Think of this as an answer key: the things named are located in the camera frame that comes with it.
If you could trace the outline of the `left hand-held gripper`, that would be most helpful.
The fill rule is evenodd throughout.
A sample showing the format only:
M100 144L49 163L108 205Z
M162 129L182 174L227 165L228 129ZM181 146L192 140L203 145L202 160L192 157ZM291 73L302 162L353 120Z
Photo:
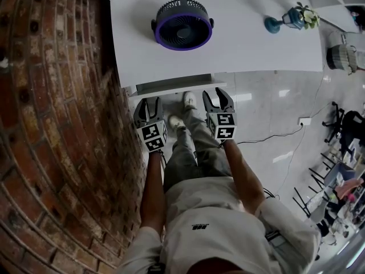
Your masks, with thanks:
M147 105L147 100L143 98L136 106L133 120L138 136L148 152L158 151L165 146L167 127L160 97L156 97L155 103L149 105Z

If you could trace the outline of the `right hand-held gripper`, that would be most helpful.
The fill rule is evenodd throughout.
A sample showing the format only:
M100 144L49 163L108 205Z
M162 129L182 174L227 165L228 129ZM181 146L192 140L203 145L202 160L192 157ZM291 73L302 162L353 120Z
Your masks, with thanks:
M216 87L215 91L218 95L218 106L213 104L205 90L202 92L208 129L217 140L233 139L237 130L234 101L223 89Z

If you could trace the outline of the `person's left forearm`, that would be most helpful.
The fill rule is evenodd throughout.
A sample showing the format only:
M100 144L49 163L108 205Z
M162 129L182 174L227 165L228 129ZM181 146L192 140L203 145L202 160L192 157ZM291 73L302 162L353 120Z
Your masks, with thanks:
M140 206L141 227L151 227L162 234L166 221L166 198L161 176L161 153L151 152Z

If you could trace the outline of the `person's right forearm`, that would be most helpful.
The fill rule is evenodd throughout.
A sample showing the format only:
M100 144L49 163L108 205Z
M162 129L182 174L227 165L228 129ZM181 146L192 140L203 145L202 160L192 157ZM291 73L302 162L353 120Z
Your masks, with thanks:
M266 199L263 186L234 140L226 140L223 147L243 207L246 212L255 215L257 208Z

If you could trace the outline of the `white desk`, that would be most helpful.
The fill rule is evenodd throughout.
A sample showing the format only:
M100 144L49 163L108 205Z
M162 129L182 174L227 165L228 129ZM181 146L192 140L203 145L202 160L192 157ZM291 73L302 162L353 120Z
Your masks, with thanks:
M171 0L109 0L113 43L123 87L217 72L321 71L318 29L282 26L277 34L264 26L297 2L309 0L195 0L214 19L211 39L191 51L173 51L156 42L151 20Z

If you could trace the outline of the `purple desk fan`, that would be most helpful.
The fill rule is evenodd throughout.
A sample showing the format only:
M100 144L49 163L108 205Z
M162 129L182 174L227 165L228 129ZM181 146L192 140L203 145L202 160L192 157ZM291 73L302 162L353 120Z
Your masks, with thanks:
M158 44L174 51L197 49L210 40L214 19L195 0L171 0L161 6L151 29Z

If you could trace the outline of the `white sneaker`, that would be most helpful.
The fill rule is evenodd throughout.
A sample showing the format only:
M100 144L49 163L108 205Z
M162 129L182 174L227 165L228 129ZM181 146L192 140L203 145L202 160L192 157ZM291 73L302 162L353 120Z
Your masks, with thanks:
M185 110L196 109L196 96L193 92L187 91L183 95L183 104Z
M181 118L179 118L178 116L175 116L175 115L170 115L169 116L168 123L169 123L170 128L173 131L177 131L178 129L186 127L185 124L184 124L184 121Z

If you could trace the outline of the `grey trousers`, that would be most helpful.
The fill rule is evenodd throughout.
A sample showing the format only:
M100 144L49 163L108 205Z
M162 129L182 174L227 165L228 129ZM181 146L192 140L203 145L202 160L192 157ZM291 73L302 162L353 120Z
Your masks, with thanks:
M189 179L231 176L223 149L209 132L199 112L187 108L182 115L183 128L176 130L177 140L164 170L164 191Z

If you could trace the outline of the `blue lantern lamp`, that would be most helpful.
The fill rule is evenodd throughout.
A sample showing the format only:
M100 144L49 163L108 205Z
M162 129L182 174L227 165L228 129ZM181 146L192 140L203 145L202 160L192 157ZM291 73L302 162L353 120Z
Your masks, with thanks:
M277 20L274 17L266 17L264 25L269 33L277 34L282 25L301 30L305 25L305 21L303 14L296 7L292 7L282 16L281 20Z

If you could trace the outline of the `small potted plant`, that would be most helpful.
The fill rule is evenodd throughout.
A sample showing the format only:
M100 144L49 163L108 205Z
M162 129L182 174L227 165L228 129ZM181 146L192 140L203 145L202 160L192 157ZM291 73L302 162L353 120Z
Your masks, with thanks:
M306 30L314 29L320 25L320 16L308 5L303 5L301 2L297 2L295 9L297 9L302 14L304 28Z

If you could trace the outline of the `black office chair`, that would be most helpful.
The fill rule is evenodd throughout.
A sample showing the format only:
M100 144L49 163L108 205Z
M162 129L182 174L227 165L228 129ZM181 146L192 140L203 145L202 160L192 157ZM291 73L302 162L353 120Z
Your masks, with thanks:
M359 140L359 145L365 147L365 118L357 111L344 113L344 109L339 108L336 102L331 103L336 107L336 121L333 123L322 122L324 127L332 127L332 133L325 143L330 143L335 135L340 133L340 153L353 155L350 144L354 139Z

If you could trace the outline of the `grey striped woven basket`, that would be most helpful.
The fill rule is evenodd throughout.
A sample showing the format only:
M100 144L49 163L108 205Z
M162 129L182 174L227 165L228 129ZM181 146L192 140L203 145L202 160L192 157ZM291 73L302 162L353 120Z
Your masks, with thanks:
M332 31L328 36L329 47L326 51L326 62L331 70L344 70L353 74L357 71L356 48L343 43L342 34Z

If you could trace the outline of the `beige shirt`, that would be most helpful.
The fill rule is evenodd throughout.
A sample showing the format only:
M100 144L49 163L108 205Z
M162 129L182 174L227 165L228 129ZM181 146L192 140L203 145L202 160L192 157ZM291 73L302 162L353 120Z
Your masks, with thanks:
M256 213L244 211L231 177L181 181L166 193L165 236L139 229L117 274L187 274L194 264L219 258L251 274L307 274L320 233L295 217L278 199Z

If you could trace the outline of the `cluttered work table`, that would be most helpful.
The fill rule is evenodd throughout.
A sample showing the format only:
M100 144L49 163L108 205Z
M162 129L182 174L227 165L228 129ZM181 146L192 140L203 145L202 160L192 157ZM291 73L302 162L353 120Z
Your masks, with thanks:
M316 191L309 187L315 195L308 201L304 201L297 189L299 200L293 198L298 207L305 213L308 219L318 228L322 237L330 234L331 222L326 219L329 204L343 204L345 200L349 201L349 194L351 191L365 183L360 176L356 175L356 171L349 167L342 159L337 158L336 155L327 156L321 155L327 160L324 163L327 173L325 176L309 169L311 177L314 179L320 190Z

